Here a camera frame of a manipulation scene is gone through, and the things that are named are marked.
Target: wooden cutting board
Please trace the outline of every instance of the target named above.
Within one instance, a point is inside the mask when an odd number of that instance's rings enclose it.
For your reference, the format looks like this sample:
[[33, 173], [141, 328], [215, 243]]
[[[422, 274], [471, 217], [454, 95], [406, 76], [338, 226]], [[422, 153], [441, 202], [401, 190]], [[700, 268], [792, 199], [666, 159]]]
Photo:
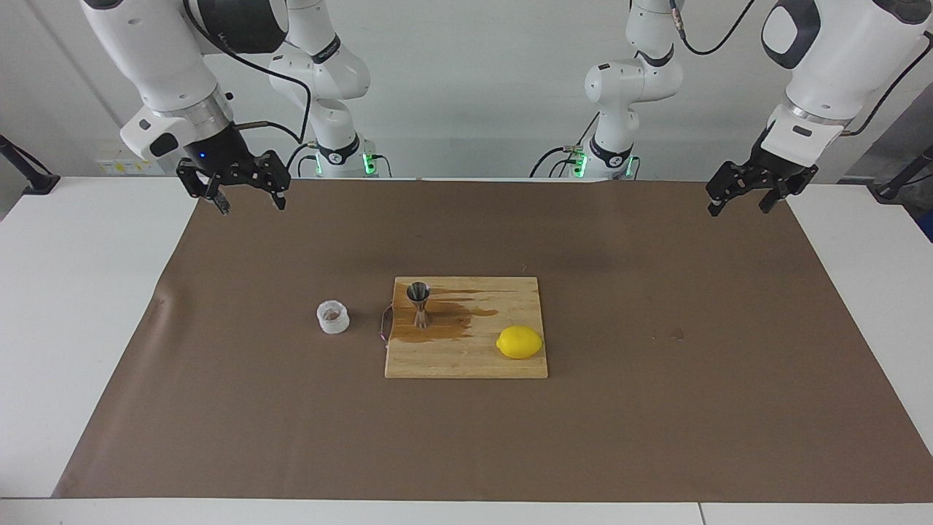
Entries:
[[[431, 287], [431, 325], [414, 326], [406, 296], [414, 282]], [[542, 348], [513, 360], [495, 347], [509, 326], [523, 325], [544, 337], [537, 277], [396, 277], [393, 326], [385, 358], [388, 378], [541, 379], [548, 376]]]

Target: wet stain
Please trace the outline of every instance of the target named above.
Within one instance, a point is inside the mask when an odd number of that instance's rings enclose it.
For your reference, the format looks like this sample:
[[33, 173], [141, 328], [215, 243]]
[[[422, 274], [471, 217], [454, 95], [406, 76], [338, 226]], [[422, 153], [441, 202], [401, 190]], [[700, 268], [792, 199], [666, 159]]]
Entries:
[[488, 291], [445, 290], [431, 289], [431, 298], [428, 299], [426, 309], [431, 324], [426, 330], [414, 326], [415, 308], [406, 303], [396, 305], [393, 311], [393, 327], [391, 339], [406, 343], [423, 343], [440, 339], [463, 339], [469, 337], [469, 329], [476, 317], [492, 317], [498, 310], [487, 310], [479, 307], [468, 307], [465, 303], [474, 301], [470, 297], [448, 298], [448, 295], [461, 295], [485, 293]]

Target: small white cup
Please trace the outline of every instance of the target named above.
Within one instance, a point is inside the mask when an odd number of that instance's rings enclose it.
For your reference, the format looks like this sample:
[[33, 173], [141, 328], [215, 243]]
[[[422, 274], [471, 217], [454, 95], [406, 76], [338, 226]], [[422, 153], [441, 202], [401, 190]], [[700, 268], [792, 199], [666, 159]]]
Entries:
[[350, 316], [347, 307], [340, 301], [325, 301], [317, 307], [317, 320], [321, 323], [324, 333], [335, 335], [343, 333], [350, 327]]

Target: green led light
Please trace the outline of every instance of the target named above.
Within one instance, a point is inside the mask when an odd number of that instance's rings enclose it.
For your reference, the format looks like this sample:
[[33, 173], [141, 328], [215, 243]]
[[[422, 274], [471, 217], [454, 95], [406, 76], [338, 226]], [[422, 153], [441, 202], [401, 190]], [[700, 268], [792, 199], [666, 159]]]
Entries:
[[[638, 163], [638, 167], [633, 171], [632, 167], [635, 163]], [[635, 156], [629, 158], [629, 167], [625, 168], [625, 178], [626, 180], [631, 180], [638, 175], [638, 168], [641, 167], [641, 159]]]
[[574, 168], [574, 177], [583, 178], [586, 175], [586, 164], [590, 161], [590, 158], [585, 153], [577, 161], [577, 166]]
[[366, 153], [363, 153], [363, 166], [366, 169], [367, 175], [376, 173], [376, 163], [372, 160], [372, 157]]

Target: white wall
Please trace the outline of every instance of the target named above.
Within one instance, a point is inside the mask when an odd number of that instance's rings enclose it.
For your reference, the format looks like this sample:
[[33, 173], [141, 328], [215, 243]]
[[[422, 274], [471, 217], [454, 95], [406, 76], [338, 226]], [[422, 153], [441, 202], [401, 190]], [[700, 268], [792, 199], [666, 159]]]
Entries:
[[[0, 7], [0, 129], [54, 169], [90, 175], [97, 173], [96, 144], [116, 138], [114, 122], [128, 119], [139, 99], [78, 2], [5, 0]], [[523, 177], [544, 150], [575, 141], [592, 117], [582, 87], [590, 66], [632, 56], [624, 0], [328, 3], [345, 45], [372, 71], [369, 95], [349, 104], [357, 127], [390, 156], [397, 177]], [[638, 107], [642, 178], [706, 180], [722, 161], [745, 160], [789, 80], [759, 43], [772, 4], [759, 2], [716, 55], [688, 55], [678, 44], [687, 74], [681, 94]], [[694, 45], [718, 41], [744, 5], [688, 4]], [[263, 76], [223, 56], [207, 62], [237, 95], [239, 121], [299, 125], [300, 111]], [[905, 81], [864, 135], [842, 139], [826, 154], [820, 179], [844, 175], [931, 81], [933, 60]], [[291, 149], [270, 130], [248, 132], [248, 139], [257, 152]]]

